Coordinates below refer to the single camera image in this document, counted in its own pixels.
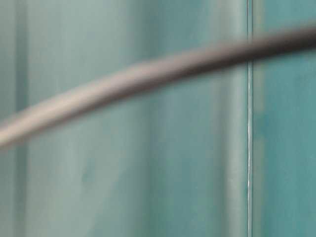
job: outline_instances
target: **teal background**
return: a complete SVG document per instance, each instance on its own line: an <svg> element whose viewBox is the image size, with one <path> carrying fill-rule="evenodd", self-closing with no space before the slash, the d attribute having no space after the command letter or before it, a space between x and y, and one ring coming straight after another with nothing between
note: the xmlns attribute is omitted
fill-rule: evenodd
<svg viewBox="0 0 316 237"><path fill-rule="evenodd" d="M256 0L254 35L310 24L316 2ZM313 236L315 51L254 65L253 236Z"/></svg>
<svg viewBox="0 0 316 237"><path fill-rule="evenodd" d="M247 38L245 0L1 0L0 119L144 60ZM246 65L0 153L6 237L247 234Z"/></svg>

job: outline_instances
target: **black cable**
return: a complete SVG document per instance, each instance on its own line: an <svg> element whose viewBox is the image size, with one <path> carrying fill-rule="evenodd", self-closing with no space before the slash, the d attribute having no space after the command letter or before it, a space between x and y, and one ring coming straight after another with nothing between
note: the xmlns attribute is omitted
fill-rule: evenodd
<svg viewBox="0 0 316 237"><path fill-rule="evenodd" d="M25 109L0 126L0 149L80 115L189 76L316 47L316 27L133 66Z"/></svg>

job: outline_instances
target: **glass panel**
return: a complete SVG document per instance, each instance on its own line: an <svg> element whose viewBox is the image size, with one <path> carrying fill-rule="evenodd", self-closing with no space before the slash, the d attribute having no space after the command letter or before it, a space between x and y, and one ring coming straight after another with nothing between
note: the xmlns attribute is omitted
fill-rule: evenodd
<svg viewBox="0 0 316 237"><path fill-rule="evenodd" d="M139 61L246 39L245 6L2 0L1 119ZM1 151L0 235L244 237L246 85L240 66Z"/></svg>

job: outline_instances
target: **gray cable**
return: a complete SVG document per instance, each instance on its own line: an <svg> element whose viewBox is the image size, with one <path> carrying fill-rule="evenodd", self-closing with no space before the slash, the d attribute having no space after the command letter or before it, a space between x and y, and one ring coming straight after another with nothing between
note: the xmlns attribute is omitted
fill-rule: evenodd
<svg viewBox="0 0 316 237"><path fill-rule="evenodd" d="M135 65L19 112L0 126L0 149L144 91L247 61L316 47L316 27Z"/></svg>

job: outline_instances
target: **vertical line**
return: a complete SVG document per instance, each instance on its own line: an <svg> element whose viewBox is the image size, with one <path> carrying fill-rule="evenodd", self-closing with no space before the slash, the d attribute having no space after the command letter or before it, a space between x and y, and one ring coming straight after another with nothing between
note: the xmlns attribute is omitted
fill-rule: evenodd
<svg viewBox="0 0 316 237"><path fill-rule="evenodd" d="M247 36L252 41L252 0L247 0ZM247 65L247 139L248 139L248 170L247 170L247 236L252 237L252 175L253 175L253 65Z"/></svg>
<svg viewBox="0 0 316 237"><path fill-rule="evenodd" d="M15 107L20 111L28 105L28 25L27 0L15 0ZM15 210L14 236L26 235L26 184L27 184L27 155L25 144L16 148L15 174Z"/></svg>

